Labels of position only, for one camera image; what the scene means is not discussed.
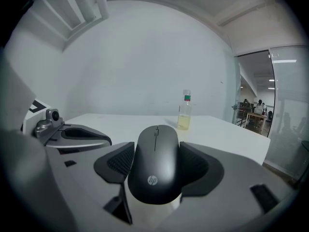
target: black mouse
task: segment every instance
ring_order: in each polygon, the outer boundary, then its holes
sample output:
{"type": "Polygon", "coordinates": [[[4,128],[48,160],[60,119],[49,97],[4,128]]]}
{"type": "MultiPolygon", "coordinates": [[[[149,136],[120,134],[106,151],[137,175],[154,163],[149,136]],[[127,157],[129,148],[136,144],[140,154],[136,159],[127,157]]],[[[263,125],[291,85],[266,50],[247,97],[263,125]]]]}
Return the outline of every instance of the black mouse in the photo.
{"type": "Polygon", "coordinates": [[[143,130],[128,176],[132,195],[143,203],[169,203],[181,194],[181,174],[176,131],[166,125],[143,130]]]}

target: bottle label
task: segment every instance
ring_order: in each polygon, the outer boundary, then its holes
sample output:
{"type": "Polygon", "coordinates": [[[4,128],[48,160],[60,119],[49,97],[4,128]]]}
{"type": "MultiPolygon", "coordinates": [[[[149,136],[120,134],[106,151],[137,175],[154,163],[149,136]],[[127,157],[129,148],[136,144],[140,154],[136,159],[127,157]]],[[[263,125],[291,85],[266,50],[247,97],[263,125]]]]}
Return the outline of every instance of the bottle label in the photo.
{"type": "Polygon", "coordinates": [[[191,100],[191,95],[185,95],[185,96],[184,96],[184,100],[185,100],[186,102],[189,102],[189,101],[191,100]]]}

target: hp logo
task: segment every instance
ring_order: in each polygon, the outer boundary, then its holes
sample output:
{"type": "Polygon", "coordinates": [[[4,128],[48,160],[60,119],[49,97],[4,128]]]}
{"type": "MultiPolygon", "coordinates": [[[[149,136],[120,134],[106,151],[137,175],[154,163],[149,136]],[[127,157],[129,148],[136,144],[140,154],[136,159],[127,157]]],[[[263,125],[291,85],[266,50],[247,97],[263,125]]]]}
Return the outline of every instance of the hp logo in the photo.
{"type": "Polygon", "coordinates": [[[156,185],[157,183],[158,183],[157,177],[155,177],[154,175],[151,175],[151,176],[148,177],[148,184],[149,184],[150,186],[154,186],[154,185],[156,185]]]}

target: metal bracket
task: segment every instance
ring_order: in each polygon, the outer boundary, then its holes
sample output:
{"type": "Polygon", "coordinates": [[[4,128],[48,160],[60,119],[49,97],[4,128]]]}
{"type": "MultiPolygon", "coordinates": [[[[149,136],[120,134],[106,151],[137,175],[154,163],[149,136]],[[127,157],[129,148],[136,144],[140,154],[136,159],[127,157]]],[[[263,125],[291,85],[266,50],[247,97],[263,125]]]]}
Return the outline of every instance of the metal bracket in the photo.
{"type": "Polygon", "coordinates": [[[46,120],[37,123],[34,129],[34,136],[46,145],[48,140],[64,125],[63,119],[59,116],[58,109],[46,110],[46,120]]]}

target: table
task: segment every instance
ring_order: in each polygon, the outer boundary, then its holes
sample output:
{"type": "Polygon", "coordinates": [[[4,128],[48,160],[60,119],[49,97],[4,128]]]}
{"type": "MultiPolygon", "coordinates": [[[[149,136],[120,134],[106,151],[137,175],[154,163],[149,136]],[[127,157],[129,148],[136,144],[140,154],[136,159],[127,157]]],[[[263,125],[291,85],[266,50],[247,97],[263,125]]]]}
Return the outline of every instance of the table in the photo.
{"type": "Polygon", "coordinates": [[[267,116],[266,116],[266,115],[255,114],[255,113],[247,113],[245,128],[246,128],[246,126],[247,126],[247,121],[248,121],[248,119],[250,119],[250,116],[255,116],[255,117],[258,117],[258,118],[262,118],[262,119],[263,119],[262,129],[261,129],[261,133],[260,133],[260,134],[262,134],[262,132],[263,132],[263,130],[264,130],[265,121],[266,121],[267,116]]]}
{"type": "MultiPolygon", "coordinates": [[[[108,135],[112,144],[134,142],[153,125],[177,127],[177,116],[132,116],[84,114],[66,121],[91,127],[108,135]]],[[[176,130],[179,142],[189,142],[248,157],[260,165],[266,157],[270,139],[240,126],[211,116],[192,116],[189,130],[176,130]]]]}

